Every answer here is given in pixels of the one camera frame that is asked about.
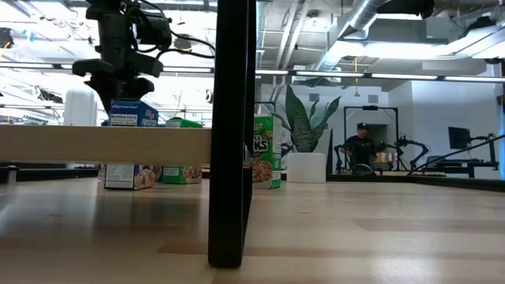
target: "camera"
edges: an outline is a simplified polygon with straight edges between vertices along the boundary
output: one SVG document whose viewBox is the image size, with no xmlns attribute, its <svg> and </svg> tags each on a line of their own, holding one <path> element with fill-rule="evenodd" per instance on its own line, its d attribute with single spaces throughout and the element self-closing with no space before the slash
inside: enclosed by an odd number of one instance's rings
<svg viewBox="0 0 505 284">
<path fill-rule="evenodd" d="M 162 10 L 159 13 L 141 10 L 137 0 L 87 2 L 91 6 L 86 10 L 86 18 L 99 24 L 99 45 L 95 50 L 100 53 L 100 59 L 77 61 L 72 72 L 81 77 L 87 73 L 92 75 L 85 83 L 98 92 L 108 113 L 112 99 L 140 99 L 155 90 L 151 81 L 138 76 L 144 73 L 159 77 L 163 64 L 158 58 L 143 53 L 169 50 L 172 44 L 171 20 Z M 139 50 L 139 44 L 154 47 Z"/>
</svg>

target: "man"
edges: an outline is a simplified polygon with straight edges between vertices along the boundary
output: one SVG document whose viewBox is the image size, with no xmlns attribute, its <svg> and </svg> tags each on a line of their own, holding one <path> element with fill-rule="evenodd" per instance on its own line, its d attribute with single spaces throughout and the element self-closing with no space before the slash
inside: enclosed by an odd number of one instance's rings
<svg viewBox="0 0 505 284">
<path fill-rule="evenodd" d="M 376 150 L 372 139 L 367 137 L 369 127 L 366 123 L 357 125 L 357 135 L 349 137 L 340 151 L 350 156 L 351 169 L 357 164 L 370 166 L 370 155 L 375 156 Z"/>
</svg>

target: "white pillar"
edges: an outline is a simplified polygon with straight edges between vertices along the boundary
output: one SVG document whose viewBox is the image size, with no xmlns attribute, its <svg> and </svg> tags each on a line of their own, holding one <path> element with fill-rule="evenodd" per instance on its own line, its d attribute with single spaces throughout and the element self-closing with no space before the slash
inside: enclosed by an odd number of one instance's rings
<svg viewBox="0 0 505 284">
<path fill-rule="evenodd" d="M 91 88 L 71 88 L 66 92 L 63 125 L 96 126 L 98 99 Z"/>
</svg>

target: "blue cereal box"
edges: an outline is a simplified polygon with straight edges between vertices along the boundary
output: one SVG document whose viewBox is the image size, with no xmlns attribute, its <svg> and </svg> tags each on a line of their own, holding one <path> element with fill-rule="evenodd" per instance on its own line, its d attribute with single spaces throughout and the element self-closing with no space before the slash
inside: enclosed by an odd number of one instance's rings
<svg viewBox="0 0 505 284">
<path fill-rule="evenodd" d="M 139 100 L 115 99 L 110 106 L 109 126 L 157 127 L 158 111 Z M 160 179 L 161 173 L 161 166 L 108 163 L 105 188 L 147 189 Z"/>
</svg>

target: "wooden table surface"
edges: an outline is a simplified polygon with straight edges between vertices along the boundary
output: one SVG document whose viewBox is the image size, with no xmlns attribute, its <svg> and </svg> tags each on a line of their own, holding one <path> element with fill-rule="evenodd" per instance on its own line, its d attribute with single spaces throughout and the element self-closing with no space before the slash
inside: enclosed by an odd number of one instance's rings
<svg viewBox="0 0 505 284">
<path fill-rule="evenodd" d="M 505 195 L 388 183 L 256 189 L 238 270 L 207 264 L 208 183 L 0 188 L 0 283 L 505 283 Z"/>
</svg>

